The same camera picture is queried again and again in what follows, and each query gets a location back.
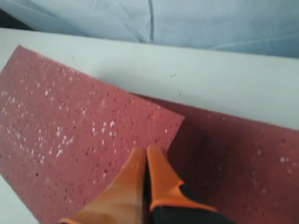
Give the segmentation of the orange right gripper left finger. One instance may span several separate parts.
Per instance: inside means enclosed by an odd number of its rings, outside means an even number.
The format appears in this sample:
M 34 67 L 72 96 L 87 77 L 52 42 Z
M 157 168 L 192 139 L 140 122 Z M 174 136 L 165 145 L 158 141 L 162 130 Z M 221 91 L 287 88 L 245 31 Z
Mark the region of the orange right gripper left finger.
M 93 201 L 61 224 L 141 224 L 146 150 L 133 148 L 116 178 Z

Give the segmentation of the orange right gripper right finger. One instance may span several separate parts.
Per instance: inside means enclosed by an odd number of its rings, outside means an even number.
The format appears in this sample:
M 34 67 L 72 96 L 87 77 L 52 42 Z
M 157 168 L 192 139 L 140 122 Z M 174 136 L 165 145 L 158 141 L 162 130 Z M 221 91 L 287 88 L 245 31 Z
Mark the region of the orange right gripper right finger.
M 151 184 L 150 211 L 156 224 L 213 224 L 217 209 L 190 193 L 160 147 L 147 148 Z

